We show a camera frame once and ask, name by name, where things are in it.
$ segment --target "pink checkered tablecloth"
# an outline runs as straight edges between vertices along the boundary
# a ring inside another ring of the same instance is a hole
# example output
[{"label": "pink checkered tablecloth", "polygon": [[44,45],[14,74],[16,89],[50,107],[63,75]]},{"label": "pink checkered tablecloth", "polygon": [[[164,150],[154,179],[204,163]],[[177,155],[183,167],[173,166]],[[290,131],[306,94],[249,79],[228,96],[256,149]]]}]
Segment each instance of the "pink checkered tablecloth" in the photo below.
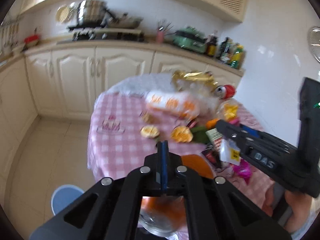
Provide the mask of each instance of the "pink checkered tablecloth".
[{"label": "pink checkered tablecloth", "polygon": [[[88,168],[92,170],[96,181],[103,177],[123,178],[130,171],[143,166],[144,158],[147,155],[156,152],[156,142],[140,135],[140,129],[145,126],[145,123],[139,115],[144,110],[145,101],[139,97],[105,94],[99,100],[91,117],[88,140]],[[197,154],[203,157],[201,151],[205,149],[205,145],[175,143],[170,139],[171,131],[174,127],[180,125],[180,120],[162,112],[154,112],[153,114],[159,121],[157,127],[161,132],[161,140],[168,140],[170,152],[181,156]],[[104,134],[97,132],[97,128],[109,116],[114,116],[120,121],[120,127],[125,130],[123,133]],[[242,124],[256,130],[262,130],[258,121],[242,105],[239,106],[238,116]],[[253,175],[250,178],[249,185],[246,185],[242,178],[235,175],[231,176],[230,169],[225,169],[221,173],[214,171],[214,173],[225,176],[261,208],[265,200],[265,192],[272,181],[261,171],[252,168]]]}]

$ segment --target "lemon slice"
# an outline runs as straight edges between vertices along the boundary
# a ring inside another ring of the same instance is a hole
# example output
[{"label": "lemon slice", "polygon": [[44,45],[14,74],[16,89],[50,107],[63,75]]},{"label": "lemon slice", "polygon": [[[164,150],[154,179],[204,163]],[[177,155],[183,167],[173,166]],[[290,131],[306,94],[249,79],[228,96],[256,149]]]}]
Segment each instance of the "lemon slice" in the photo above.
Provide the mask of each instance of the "lemon slice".
[{"label": "lemon slice", "polygon": [[154,125],[147,125],[141,129],[140,134],[144,138],[155,138],[160,134],[160,132]]}]

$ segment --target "screw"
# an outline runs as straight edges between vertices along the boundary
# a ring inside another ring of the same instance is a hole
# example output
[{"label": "screw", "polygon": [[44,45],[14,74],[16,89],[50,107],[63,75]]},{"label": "screw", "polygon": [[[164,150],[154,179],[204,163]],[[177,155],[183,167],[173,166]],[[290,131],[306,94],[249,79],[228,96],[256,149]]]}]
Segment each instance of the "screw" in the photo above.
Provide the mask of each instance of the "screw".
[{"label": "screw", "polygon": [[151,171],[151,169],[148,166],[142,166],[140,168],[141,173],[149,173],[150,171]]},{"label": "screw", "polygon": [[112,179],[109,178],[109,177],[105,177],[105,178],[103,178],[103,179],[101,180],[101,184],[102,184],[103,186],[108,186],[108,185],[110,185],[111,183],[112,183]]},{"label": "screw", "polygon": [[177,167],[177,172],[186,172],[187,171],[187,167],[186,166],[178,166]]},{"label": "screw", "polygon": [[225,179],[224,177],[219,176],[219,177],[216,177],[216,178],[214,179],[214,181],[215,181],[217,184],[224,184],[224,183],[226,182],[226,179]]}]

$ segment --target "beige floor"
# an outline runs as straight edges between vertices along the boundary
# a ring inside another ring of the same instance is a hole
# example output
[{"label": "beige floor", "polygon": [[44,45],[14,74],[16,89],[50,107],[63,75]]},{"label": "beige floor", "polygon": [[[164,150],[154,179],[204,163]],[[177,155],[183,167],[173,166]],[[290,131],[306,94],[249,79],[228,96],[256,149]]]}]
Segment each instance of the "beige floor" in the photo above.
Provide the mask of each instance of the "beige floor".
[{"label": "beige floor", "polygon": [[51,218],[51,196],[63,184],[87,190],[89,124],[40,120],[20,157],[12,181],[8,217],[24,239]]}]

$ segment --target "white wall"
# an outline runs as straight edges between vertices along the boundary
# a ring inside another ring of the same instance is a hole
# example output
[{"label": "white wall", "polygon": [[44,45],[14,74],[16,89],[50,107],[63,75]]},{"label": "white wall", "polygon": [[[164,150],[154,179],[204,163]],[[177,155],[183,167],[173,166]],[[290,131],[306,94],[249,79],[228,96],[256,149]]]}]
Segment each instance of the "white wall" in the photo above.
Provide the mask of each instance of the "white wall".
[{"label": "white wall", "polygon": [[221,36],[245,46],[246,73],[236,99],[270,132],[297,144],[298,93],[303,77],[318,79],[308,29],[320,20],[307,0],[249,0],[245,20],[226,23]]},{"label": "white wall", "polygon": [[[26,24],[29,25],[29,32],[38,27],[44,38],[61,35],[66,32],[69,24],[59,24],[55,21],[58,8],[63,4],[82,0],[68,0],[47,7],[34,14],[29,14]],[[205,32],[206,35],[214,30],[221,30],[223,21],[209,13],[200,11],[188,5],[173,0],[105,0],[107,6],[116,13],[129,12],[129,16],[144,17],[140,28],[146,33],[155,33],[157,21],[167,19],[178,29],[191,25]]]}]

